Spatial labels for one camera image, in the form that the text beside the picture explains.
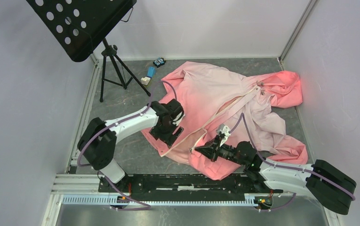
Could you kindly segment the pink zip-up jacket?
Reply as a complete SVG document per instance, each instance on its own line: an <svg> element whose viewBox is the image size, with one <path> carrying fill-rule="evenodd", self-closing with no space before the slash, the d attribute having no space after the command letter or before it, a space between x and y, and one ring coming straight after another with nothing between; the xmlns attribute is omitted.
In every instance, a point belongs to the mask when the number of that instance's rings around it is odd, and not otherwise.
<svg viewBox="0 0 360 226"><path fill-rule="evenodd" d="M212 140L224 124L232 130L228 145L253 141L257 150L270 152L274 161L307 163L305 144L289 136L285 120L272 111L273 107L302 103L297 73L280 71L246 77L220 66L187 61L163 80L167 94L161 102L176 98L184 117L180 122L183 132L171 147L153 138L149 129L142 131L160 156L190 165L210 179L224 179L239 165L223 158L213 162L195 151Z"/></svg>

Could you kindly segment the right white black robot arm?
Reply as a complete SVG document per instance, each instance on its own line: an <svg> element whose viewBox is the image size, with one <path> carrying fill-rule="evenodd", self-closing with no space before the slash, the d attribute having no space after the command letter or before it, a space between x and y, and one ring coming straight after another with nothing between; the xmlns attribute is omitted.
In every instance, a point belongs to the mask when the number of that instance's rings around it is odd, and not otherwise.
<svg viewBox="0 0 360 226"><path fill-rule="evenodd" d="M219 136L195 150L212 162L228 160L244 166L258 192L282 190L309 196L341 215L349 213L355 200L356 181L324 160L306 165L277 163L264 158L249 141L232 146L223 144Z"/></svg>

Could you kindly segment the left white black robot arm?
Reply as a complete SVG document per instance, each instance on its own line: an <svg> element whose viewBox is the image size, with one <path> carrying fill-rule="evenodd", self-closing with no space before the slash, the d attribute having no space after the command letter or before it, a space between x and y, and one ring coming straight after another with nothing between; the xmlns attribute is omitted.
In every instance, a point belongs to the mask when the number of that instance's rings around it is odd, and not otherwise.
<svg viewBox="0 0 360 226"><path fill-rule="evenodd" d="M139 111L114 120L103 121L96 117L78 141L79 157L85 157L94 170L110 180L115 191L122 192L128 186L128 179L113 158L115 146L124 138L149 129L153 139L171 147L184 130L179 125L183 117L184 109L176 99L166 104L153 101Z"/></svg>

